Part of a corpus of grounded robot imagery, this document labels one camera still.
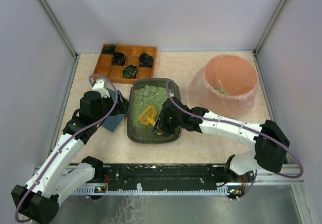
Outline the orange bin with bag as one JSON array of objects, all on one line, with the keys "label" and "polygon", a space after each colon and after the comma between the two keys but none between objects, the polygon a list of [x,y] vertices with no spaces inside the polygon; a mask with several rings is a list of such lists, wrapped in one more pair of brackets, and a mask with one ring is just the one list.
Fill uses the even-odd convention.
[{"label": "orange bin with bag", "polygon": [[224,117],[238,119],[252,110],[258,73],[246,59],[222,54],[201,68],[187,88],[187,101]]}]

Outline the black rolled sock back-left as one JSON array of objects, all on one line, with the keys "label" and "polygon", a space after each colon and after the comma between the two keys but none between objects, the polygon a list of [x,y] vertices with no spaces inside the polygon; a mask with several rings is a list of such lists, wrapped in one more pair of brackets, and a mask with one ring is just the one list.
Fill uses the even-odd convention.
[{"label": "black rolled sock back-left", "polygon": [[101,53],[102,54],[109,54],[109,55],[113,55],[114,52],[116,50],[116,45],[115,44],[110,44],[110,45],[106,45],[102,48]]}]

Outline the orange wooden divided tray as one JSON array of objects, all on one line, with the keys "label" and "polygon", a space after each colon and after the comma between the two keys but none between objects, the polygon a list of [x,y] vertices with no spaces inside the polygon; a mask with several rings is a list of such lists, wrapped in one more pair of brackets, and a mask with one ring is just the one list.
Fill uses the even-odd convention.
[{"label": "orange wooden divided tray", "polygon": [[[102,48],[110,44],[112,43],[105,43],[102,46]],[[116,45],[115,52],[122,52],[123,54],[126,55],[125,65],[124,66],[111,65],[111,60],[113,55],[102,54],[100,52],[99,58],[97,60],[96,66],[93,71],[94,74],[105,76],[114,83],[122,83],[122,84],[133,84],[137,80],[154,77],[154,71],[156,67],[157,54],[158,54],[157,47],[142,46],[142,45],[124,45],[124,44],[115,44],[115,45]],[[139,66],[139,57],[144,52],[154,57],[154,64],[152,68]],[[129,65],[135,65],[138,67],[138,72],[135,79],[122,78],[123,69]]]}]

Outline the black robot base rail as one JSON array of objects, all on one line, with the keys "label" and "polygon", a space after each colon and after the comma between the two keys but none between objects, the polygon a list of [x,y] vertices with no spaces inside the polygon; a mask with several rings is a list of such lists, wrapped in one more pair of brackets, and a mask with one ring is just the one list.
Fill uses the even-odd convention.
[{"label": "black robot base rail", "polygon": [[88,184],[102,183],[109,191],[216,190],[221,183],[240,182],[242,177],[215,164],[106,164]]}]

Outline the dark grey litter box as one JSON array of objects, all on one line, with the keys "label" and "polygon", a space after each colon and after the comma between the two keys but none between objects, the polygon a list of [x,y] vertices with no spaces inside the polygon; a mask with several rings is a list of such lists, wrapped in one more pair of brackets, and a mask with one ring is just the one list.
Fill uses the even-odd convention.
[{"label": "dark grey litter box", "polygon": [[133,103],[134,103],[134,90],[144,87],[145,85],[152,85],[157,87],[165,87],[167,78],[146,78],[140,79],[135,82],[130,91],[129,97],[129,108],[127,116],[127,136],[128,138],[135,143],[144,143],[144,144],[163,144],[169,143],[177,140],[181,135],[177,136],[166,136],[166,135],[156,135],[152,134],[151,131],[153,126],[147,128],[134,127],[132,124],[133,119]]}]

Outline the green cat litter pellets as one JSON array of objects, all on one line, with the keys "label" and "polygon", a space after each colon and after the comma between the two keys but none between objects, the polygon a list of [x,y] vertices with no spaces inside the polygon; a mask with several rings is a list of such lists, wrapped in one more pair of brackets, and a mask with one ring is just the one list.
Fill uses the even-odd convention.
[{"label": "green cat litter pellets", "polygon": [[133,119],[132,124],[134,127],[147,128],[151,127],[144,126],[139,123],[139,116],[144,112],[146,108],[150,105],[153,105],[156,110],[156,117],[154,120],[158,118],[161,110],[162,104],[168,98],[165,87],[157,87],[152,85],[145,85],[142,88],[134,90],[134,103],[133,103]]}]

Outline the black rolled sock front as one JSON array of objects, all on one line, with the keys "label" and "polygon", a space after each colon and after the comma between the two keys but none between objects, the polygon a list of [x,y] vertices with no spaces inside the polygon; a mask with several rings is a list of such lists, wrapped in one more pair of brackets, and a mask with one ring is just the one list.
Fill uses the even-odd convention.
[{"label": "black rolled sock front", "polygon": [[138,72],[138,67],[135,65],[129,65],[123,69],[122,78],[135,79]]}]

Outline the black rolled sock middle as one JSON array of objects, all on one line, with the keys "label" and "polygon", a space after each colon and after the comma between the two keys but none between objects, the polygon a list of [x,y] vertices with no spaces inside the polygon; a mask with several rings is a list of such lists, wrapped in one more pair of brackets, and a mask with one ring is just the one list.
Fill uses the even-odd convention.
[{"label": "black rolled sock middle", "polygon": [[126,62],[126,55],[122,52],[114,52],[111,60],[111,65],[124,66]]}]

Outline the dark teal folded cloth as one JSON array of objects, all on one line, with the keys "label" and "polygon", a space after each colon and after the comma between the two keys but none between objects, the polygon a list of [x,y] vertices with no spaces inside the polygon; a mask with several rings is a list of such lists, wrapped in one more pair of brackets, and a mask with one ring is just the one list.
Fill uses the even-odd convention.
[{"label": "dark teal folded cloth", "polygon": [[116,115],[114,109],[112,113],[100,124],[104,129],[114,132],[126,115]]}]

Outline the yellow litter scoop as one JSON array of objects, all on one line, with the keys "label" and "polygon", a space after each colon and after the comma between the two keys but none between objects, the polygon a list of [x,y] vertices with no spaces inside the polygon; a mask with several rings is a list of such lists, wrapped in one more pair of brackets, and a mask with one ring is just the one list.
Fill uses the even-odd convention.
[{"label": "yellow litter scoop", "polygon": [[138,117],[138,122],[143,126],[156,125],[157,110],[154,105],[149,105]]}]

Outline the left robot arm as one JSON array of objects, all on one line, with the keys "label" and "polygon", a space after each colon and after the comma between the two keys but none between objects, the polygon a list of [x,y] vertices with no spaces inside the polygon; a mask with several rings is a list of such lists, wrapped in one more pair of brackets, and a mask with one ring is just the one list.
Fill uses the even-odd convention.
[{"label": "left robot arm", "polygon": [[79,108],[74,111],[63,133],[40,169],[24,186],[16,185],[11,196],[16,207],[15,221],[51,223],[60,206],[74,191],[87,181],[98,179],[103,174],[103,162],[87,156],[66,176],[62,172],[73,157],[88,143],[98,128],[108,121],[110,131],[119,124],[115,118],[123,117],[128,109],[128,101],[119,90],[90,90],[83,94]]}]

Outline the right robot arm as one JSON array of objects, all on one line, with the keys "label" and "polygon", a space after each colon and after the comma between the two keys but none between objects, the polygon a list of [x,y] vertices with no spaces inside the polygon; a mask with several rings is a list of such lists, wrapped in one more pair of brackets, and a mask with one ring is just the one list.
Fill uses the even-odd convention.
[{"label": "right robot arm", "polygon": [[225,137],[249,147],[249,151],[232,155],[227,161],[228,168],[239,176],[256,169],[279,173],[290,146],[289,140],[274,121],[266,120],[263,124],[245,123],[202,107],[189,108],[178,98],[170,97],[162,104],[151,132],[172,136],[179,128]]}]

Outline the black rolled sock right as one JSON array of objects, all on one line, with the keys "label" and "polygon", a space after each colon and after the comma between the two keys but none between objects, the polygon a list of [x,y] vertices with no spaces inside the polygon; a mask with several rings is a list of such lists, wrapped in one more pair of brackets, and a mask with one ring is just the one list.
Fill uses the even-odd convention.
[{"label": "black rolled sock right", "polygon": [[139,66],[140,67],[148,67],[152,68],[154,64],[154,57],[147,54],[147,53],[142,53],[139,57]]}]

